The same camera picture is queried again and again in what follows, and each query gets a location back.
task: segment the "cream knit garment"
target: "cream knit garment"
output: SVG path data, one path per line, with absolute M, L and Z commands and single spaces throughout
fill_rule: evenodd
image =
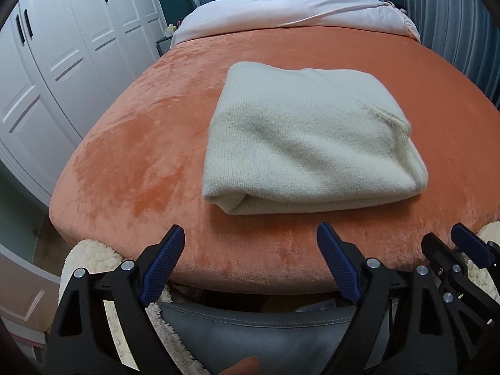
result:
M 411 127 L 375 77 L 239 62 L 213 114 L 204 199 L 228 214 L 313 213 L 409 198 L 427 186 Z

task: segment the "wardrobe door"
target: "wardrobe door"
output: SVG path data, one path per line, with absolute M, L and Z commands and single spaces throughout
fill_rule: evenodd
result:
M 48 205 L 66 162 L 81 141 L 33 61 L 18 7 L 0 30 L 0 158 Z
M 62 111 L 84 137 L 111 104 L 67 0 L 20 0 L 33 58 Z
M 122 38 L 111 20 L 105 0 L 69 2 L 87 49 L 109 90 L 111 105 L 135 79 Z
M 137 0 L 137 5 L 151 31 L 152 43 L 156 46 L 156 42 L 165 36 L 163 30 L 167 27 L 159 0 Z
M 146 21 L 141 18 L 136 0 L 104 0 L 118 39 L 122 42 L 134 76 L 151 66 L 159 55 L 151 44 Z

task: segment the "white door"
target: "white door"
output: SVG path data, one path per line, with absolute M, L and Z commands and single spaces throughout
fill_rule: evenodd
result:
M 0 157 L 47 204 L 81 138 L 44 83 L 26 38 L 16 6 L 0 30 Z
M 113 102 L 133 82 L 135 76 L 106 2 L 69 0 L 69 3 L 82 38 Z
M 167 27 L 159 0 L 137 0 L 137 5 L 151 31 L 152 44 L 156 46 L 156 42 L 165 36 L 163 30 Z
M 59 107 L 84 137 L 111 105 L 67 0 L 20 0 L 28 46 Z
M 144 17 L 135 0 L 104 0 L 108 7 L 118 39 L 123 44 L 134 76 L 141 75 L 158 58 L 151 44 Z
M 0 315 L 46 332 L 58 307 L 59 277 L 45 272 L 0 245 Z

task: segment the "orange blanket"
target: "orange blanket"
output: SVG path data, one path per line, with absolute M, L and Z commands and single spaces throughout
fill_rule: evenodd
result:
M 412 124 L 428 173 L 414 198 L 356 210 L 233 216 L 202 199 L 208 123 L 229 67 L 356 69 L 391 92 Z M 174 223 L 186 248 L 172 279 L 227 292 L 314 293 L 335 288 L 316 245 L 329 221 L 342 239 L 391 268 L 423 261 L 422 236 L 450 244 L 500 216 L 500 115 L 444 59 L 410 38 L 334 27 L 265 29 L 182 43 L 139 77 L 71 157 L 51 220 L 70 244 L 97 239 L 128 258 Z

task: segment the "blue textured pad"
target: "blue textured pad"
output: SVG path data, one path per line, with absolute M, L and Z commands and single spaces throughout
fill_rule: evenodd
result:
M 342 240 L 330 227 L 321 223 L 317 228 L 317 245 L 330 269 L 342 296 L 354 304 L 362 300 L 359 277 L 354 265 L 342 248 Z
M 480 268 L 489 268 L 492 264 L 489 247 L 473 232 L 462 224 L 455 224 L 452 228 L 452 241 L 465 253 L 474 264 Z
M 184 230 L 176 227 L 158 252 L 148 270 L 142 275 L 139 301 L 143 306 L 156 302 L 184 250 Z

